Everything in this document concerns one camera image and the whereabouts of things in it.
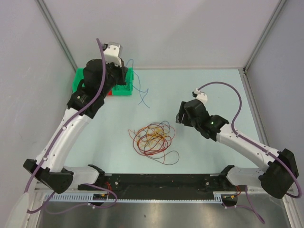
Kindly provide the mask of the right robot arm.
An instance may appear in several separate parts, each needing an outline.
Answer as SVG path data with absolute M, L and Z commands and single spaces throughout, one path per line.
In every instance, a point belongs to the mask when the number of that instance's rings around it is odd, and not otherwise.
M 223 190 L 236 185 L 261 187 L 272 197 L 281 199 L 299 176 L 294 154 L 288 150 L 268 147 L 244 137 L 232 128 L 228 120 L 219 115 L 209 115 L 198 99 L 182 102 L 176 122 L 193 127 L 204 138 L 224 144 L 252 161 L 257 169 L 227 166 L 219 178 Z

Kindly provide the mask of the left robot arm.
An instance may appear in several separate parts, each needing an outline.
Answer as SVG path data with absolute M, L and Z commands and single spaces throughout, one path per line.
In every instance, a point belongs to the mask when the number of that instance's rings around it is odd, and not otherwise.
M 73 185 L 84 190 L 84 184 L 99 190 L 105 184 L 104 171 L 97 166 L 64 166 L 76 139 L 104 105 L 104 99 L 115 85 L 125 85 L 128 68 L 121 61 L 103 65 L 101 59 L 90 60 L 83 69 L 83 79 L 67 103 L 64 118 L 47 144 L 35 159 L 26 159 L 23 167 L 55 193 L 61 194 Z

